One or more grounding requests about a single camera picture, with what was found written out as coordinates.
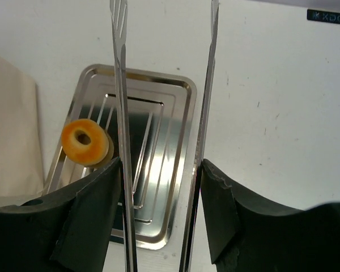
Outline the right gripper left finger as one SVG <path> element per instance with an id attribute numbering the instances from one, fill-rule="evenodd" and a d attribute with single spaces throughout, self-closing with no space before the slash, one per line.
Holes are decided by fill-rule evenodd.
<path id="1" fill-rule="evenodd" d="M 113 159 L 52 193 L 0 207 L 0 271 L 102 271 L 120 170 Z"/>

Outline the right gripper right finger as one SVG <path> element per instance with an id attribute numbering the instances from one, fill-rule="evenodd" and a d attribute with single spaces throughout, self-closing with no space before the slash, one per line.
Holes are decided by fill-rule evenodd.
<path id="1" fill-rule="evenodd" d="M 340 202 L 298 210 L 202 162 L 201 195 L 217 271 L 340 271 Z"/>

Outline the brown paper bag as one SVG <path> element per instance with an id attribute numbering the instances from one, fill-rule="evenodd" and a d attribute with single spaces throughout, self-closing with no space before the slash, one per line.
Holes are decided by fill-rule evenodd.
<path id="1" fill-rule="evenodd" d="M 33 78 L 0 57 L 0 197 L 44 187 Z"/>

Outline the fake ring donut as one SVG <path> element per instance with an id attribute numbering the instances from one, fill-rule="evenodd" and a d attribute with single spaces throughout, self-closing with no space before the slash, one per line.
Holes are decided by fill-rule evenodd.
<path id="1" fill-rule="evenodd" d="M 65 125 L 61 145 L 71 161 L 85 167 L 101 167 L 114 155 L 114 144 L 109 134 L 97 122 L 87 118 Z"/>

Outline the metal tongs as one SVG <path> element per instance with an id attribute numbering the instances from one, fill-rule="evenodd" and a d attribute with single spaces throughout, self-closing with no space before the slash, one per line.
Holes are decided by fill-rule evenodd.
<path id="1" fill-rule="evenodd" d="M 134 227 L 134 201 L 132 192 L 132 174 L 130 163 L 130 134 L 128 118 L 128 94 L 126 86 L 126 35 L 128 3 L 127 1 L 110 1 L 110 17 L 112 23 L 112 40 L 114 53 L 114 78 L 117 99 L 117 123 L 120 158 L 123 175 L 123 225 L 126 257 L 126 271 L 137 271 L 137 250 Z M 201 116 L 193 176 L 189 192 L 188 209 L 186 213 L 184 238 L 182 242 L 180 271 L 189 271 L 192 257 L 194 227 L 196 224 L 198 200 L 201 187 L 201 163 L 204 157 L 207 123 L 209 118 L 210 100 L 213 88 L 215 70 L 215 52 L 218 36 L 219 1 L 211 3 L 211 44 L 207 63 L 206 80 L 203 92 Z"/>

